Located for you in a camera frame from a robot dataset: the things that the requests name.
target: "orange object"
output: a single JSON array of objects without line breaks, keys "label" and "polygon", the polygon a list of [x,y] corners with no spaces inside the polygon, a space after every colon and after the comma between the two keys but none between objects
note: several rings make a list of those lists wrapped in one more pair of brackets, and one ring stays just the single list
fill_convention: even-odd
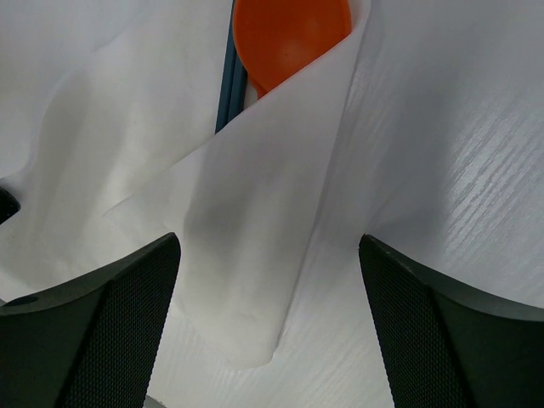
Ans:
[{"label": "orange object", "polygon": [[260,97],[342,41],[351,13],[348,0],[236,0],[233,32]]}]

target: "black plastic piece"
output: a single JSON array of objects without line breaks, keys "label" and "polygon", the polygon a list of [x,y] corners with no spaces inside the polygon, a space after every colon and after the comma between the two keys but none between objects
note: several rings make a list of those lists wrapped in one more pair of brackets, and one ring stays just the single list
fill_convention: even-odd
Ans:
[{"label": "black plastic piece", "polygon": [[231,120],[233,120],[243,111],[244,99],[246,97],[246,87],[247,72],[240,61],[240,57],[238,57],[238,53],[236,52],[235,40],[232,31],[231,12],[215,133],[221,131]]},{"label": "black plastic piece", "polygon": [[12,218],[19,210],[20,204],[15,197],[0,188],[0,225]]},{"label": "black plastic piece", "polygon": [[0,308],[0,407],[141,408],[180,260],[174,234]]},{"label": "black plastic piece", "polygon": [[369,235],[360,264],[396,407],[544,406],[544,309],[451,279]]}]

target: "dark gray mesh panel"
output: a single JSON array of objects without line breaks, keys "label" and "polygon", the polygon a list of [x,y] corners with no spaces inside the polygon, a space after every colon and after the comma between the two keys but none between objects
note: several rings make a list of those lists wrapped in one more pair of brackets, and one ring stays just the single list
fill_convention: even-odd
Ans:
[{"label": "dark gray mesh panel", "polygon": [[432,293],[369,237],[360,262],[395,406],[472,406]]},{"label": "dark gray mesh panel", "polygon": [[108,284],[58,407],[142,407],[178,263],[167,241]]}]

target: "white surface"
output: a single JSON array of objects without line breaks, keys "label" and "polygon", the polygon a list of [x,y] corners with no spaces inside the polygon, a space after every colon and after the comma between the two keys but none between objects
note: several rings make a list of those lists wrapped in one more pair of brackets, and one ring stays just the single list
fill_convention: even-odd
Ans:
[{"label": "white surface", "polygon": [[[457,279],[544,307],[543,18],[538,0],[375,0],[274,358],[229,370],[176,302],[150,395],[168,408],[392,406],[356,258],[365,231]],[[202,162],[185,165],[198,172]],[[23,251],[10,235],[23,216],[0,229],[8,300],[23,294],[21,282],[53,285],[140,244],[100,218],[85,229],[28,224],[28,237],[47,233]],[[140,234],[163,228],[133,221]],[[7,252],[10,243],[22,252]],[[41,268],[16,268],[29,253]]]},{"label": "white surface", "polygon": [[60,79],[149,0],[0,0],[0,178],[19,171]]}]

